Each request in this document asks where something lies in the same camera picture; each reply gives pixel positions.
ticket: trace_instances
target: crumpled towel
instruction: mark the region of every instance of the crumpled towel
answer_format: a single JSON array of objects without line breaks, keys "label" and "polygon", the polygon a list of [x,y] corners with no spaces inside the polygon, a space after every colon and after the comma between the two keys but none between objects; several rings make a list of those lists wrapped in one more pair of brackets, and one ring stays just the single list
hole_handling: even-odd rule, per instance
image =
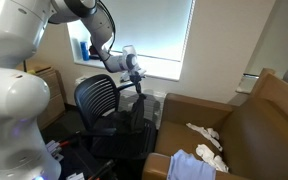
[{"label": "crumpled towel", "polygon": [[228,167],[222,158],[219,155],[214,157],[214,153],[205,144],[197,146],[196,154],[199,155],[203,161],[216,168],[216,170],[228,173]]},{"label": "crumpled towel", "polygon": [[171,157],[167,180],[215,180],[215,168],[179,150]]},{"label": "crumpled towel", "polygon": [[198,127],[198,126],[195,126],[191,123],[187,123],[186,124],[187,127],[201,133],[206,139],[210,140],[215,147],[217,147],[217,149],[219,151],[222,151],[223,150],[223,147],[220,145],[220,143],[217,141],[220,139],[220,136],[218,135],[218,133],[216,131],[214,131],[212,128],[208,128],[207,130],[205,130],[203,127]]}]

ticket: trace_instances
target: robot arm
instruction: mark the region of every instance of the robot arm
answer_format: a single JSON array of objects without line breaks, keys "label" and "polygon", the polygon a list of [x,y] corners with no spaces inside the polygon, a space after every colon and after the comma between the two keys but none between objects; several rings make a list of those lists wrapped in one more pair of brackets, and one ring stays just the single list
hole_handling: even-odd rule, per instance
[{"label": "robot arm", "polygon": [[115,40],[115,24],[109,11],[100,0],[55,0],[53,6],[57,13],[49,19],[49,22],[64,23],[80,19],[91,34],[91,48],[95,49],[109,72],[125,71],[126,74],[122,75],[121,81],[127,81],[129,76],[133,75],[143,76],[145,70],[139,67],[133,46],[125,46],[122,55],[110,54]]}]

